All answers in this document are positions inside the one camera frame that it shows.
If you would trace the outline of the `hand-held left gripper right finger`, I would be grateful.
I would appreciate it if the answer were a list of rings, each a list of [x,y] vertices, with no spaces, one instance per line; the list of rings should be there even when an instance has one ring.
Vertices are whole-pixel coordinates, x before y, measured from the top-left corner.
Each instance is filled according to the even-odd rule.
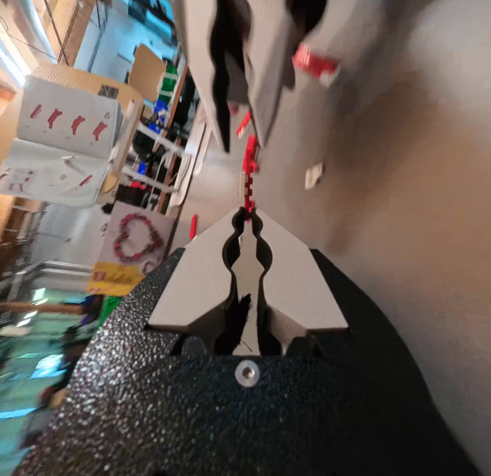
[[[260,348],[288,348],[296,338],[347,331],[348,322],[310,248],[263,211],[251,213],[256,259]]]

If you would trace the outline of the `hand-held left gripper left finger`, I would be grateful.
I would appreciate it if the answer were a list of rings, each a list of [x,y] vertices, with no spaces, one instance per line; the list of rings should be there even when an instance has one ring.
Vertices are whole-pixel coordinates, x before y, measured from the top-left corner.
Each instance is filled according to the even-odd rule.
[[[236,207],[198,234],[165,286],[148,325],[167,332],[223,332],[237,291],[231,270],[240,256],[244,208]]]

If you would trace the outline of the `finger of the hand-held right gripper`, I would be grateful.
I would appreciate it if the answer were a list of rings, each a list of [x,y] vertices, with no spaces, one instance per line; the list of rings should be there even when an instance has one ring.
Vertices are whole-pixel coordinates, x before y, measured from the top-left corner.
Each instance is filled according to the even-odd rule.
[[[175,28],[200,105],[224,153],[230,151],[230,128],[221,127],[214,96],[217,67],[212,58],[212,33],[218,16],[218,0],[173,0]]]
[[[293,46],[295,23],[287,0],[246,0],[249,32],[243,43],[248,101],[261,147],[275,123]]]

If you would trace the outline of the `long red lego frame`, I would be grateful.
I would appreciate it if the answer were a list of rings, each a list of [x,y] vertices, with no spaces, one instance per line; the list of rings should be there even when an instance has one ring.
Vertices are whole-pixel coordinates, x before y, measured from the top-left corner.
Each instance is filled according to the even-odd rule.
[[[298,45],[292,64],[296,70],[315,79],[325,88],[331,87],[341,72],[338,60],[316,54],[306,43]]]

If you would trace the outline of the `red and white lego strip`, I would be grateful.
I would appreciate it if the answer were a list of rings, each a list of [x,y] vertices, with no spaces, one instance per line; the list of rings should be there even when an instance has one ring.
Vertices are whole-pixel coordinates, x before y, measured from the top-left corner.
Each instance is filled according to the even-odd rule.
[[[258,171],[256,162],[258,150],[258,139],[256,135],[250,135],[247,140],[247,145],[244,151],[242,160],[241,183],[244,221],[250,221],[252,209],[255,207],[255,202],[252,198],[253,175]]]

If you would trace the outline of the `white lego wedge plate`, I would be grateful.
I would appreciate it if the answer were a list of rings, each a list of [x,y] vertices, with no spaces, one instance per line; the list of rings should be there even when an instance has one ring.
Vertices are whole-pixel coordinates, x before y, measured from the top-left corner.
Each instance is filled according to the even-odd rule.
[[[324,163],[317,163],[310,166],[305,172],[304,188],[306,191],[312,190],[321,181],[325,173]]]

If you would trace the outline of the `yellow and white lego box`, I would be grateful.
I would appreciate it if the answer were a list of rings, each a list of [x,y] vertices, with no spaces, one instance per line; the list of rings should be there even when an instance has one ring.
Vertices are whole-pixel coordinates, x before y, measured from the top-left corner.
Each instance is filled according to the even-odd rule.
[[[129,294],[166,256],[175,218],[117,201],[92,267],[87,293]]]

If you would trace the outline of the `lego instruction booklet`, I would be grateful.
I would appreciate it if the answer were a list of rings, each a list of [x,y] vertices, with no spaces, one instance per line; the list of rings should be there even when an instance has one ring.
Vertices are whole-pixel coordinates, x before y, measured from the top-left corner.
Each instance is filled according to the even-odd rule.
[[[123,123],[116,99],[29,75],[1,193],[70,207],[95,204]]]

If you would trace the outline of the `stack of green crates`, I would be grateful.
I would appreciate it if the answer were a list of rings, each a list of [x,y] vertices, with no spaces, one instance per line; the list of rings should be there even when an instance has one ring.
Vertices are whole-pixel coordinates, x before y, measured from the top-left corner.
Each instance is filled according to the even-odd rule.
[[[157,100],[169,104],[173,96],[177,80],[177,68],[173,63],[167,63],[165,66],[165,71],[163,72],[157,87]]]

